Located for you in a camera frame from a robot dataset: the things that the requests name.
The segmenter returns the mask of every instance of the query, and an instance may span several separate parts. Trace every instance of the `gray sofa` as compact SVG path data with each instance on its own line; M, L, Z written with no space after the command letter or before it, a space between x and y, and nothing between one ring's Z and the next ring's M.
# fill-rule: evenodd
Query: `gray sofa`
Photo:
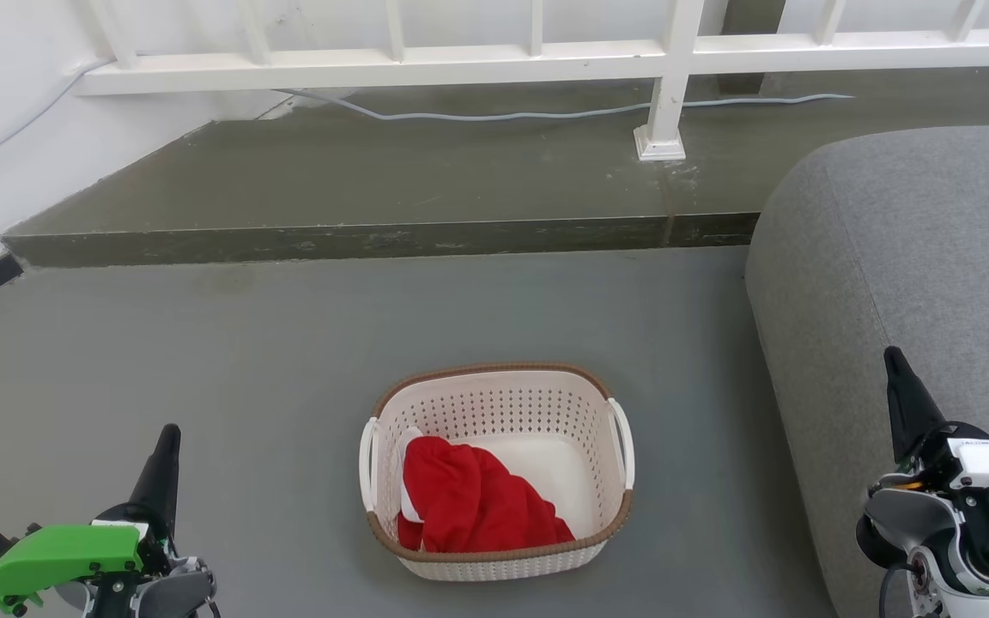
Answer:
M820 148L770 198L746 285L829 595L872 617L883 571L854 525L892 466L883 348L989 431L989 128Z

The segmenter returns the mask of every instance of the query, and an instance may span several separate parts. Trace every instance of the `white plastic basket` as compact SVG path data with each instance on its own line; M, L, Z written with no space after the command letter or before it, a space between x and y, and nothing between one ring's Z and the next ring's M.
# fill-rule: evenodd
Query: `white plastic basket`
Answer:
M517 551L428 553L399 544L399 435L467 442L494 453L556 507L574 541ZM628 418L604 384L562 364L475 365L417 376L388 392L361 435L361 500L385 548L425 579L487 582L584 566L624 525L635 450Z

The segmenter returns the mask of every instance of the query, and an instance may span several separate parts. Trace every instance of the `red cloth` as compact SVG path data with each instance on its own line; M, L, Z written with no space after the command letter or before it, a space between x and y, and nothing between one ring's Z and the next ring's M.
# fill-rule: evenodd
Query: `red cloth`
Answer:
M552 502L510 474L495 455L474 446L413 439L403 459L403 484L424 521L397 517L405 548L486 552L574 540Z

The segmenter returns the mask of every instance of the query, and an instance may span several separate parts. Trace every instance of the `railing base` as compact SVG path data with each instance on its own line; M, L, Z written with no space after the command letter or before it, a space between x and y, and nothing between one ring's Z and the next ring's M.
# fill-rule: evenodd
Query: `railing base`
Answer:
M686 158L686 148L682 138L672 142L652 142L647 137L647 125L637 126L632 132L635 136L635 149L640 153L640 161L682 161Z

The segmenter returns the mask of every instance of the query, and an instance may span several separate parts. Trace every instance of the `basket handle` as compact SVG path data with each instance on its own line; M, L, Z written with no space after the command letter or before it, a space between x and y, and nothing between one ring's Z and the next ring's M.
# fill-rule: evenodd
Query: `basket handle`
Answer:
M624 450L624 488L631 489L635 485L635 446L632 445L632 428L628 426L624 408L616 402L616 399L610 397L609 406L616 417L616 427L620 431L621 446Z
M357 474L361 477L361 502L366 512L376 510L376 488L373 487L373 437L376 435L376 417L368 419L361 431L361 450L358 452Z

